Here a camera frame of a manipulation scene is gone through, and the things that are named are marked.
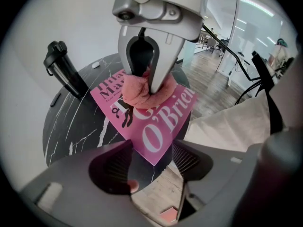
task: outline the black cable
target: black cable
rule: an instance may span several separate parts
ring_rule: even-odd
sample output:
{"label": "black cable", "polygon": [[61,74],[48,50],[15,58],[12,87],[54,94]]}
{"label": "black cable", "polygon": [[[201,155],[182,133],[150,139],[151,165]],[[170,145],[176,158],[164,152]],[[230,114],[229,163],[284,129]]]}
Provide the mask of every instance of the black cable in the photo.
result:
{"label": "black cable", "polygon": [[256,88],[257,86],[261,85],[261,83],[262,83],[261,80],[260,80],[260,81],[257,81],[256,83],[252,84],[249,88],[247,88],[247,89],[241,94],[241,96],[239,97],[239,99],[236,101],[235,105],[237,105],[237,104],[240,102],[241,98],[242,98],[245,94],[247,94],[249,91],[251,91],[252,89]]}
{"label": "black cable", "polygon": [[207,33],[209,33],[220,45],[222,45],[230,54],[232,54],[235,58],[236,58],[236,61],[238,62],[239,66],[241,67],[244,75],[246,76],[246,78],[249,80],[249,81],[255,81],[255,80],[259,80],[261,79],[260,77],[258,78],[253,78],[251,79],[249,77],[249,75],[247,74],[246,70],[244,69],[239,57],[230,49],[228,48],[225,44],[223,44],[223,42],[221,40],[219,40],[206,26],[205,24],[203,24],[203,29],[206,30]]}

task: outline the round table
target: round table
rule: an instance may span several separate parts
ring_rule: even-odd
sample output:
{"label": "round table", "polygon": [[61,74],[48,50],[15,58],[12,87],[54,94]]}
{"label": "round table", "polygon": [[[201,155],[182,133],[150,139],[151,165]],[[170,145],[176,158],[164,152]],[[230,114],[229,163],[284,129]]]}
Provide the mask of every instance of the round table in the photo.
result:
{"label": "round table", "polygon": [[[118,54],[112,54],[98,61],[99,67],[93,69],[91,63],[79,71],[89,87],[82,99],[75,98],[62,87],[55,105],[48,110],[43,128],[43,151],[48,166],[62,157],[125,140],[106,119],[89,93],[123,68],[120,57]],[[176,64],[171,71],[179,84],[189,87],[188,79],[179,65]],[[184,138],[189,119],[190,115],[177,139]],[[139,182],[139,190],[143,189],[162,173],[171,160],[170,148],[155,167],[134,151],[128,178],[136,179]]]}

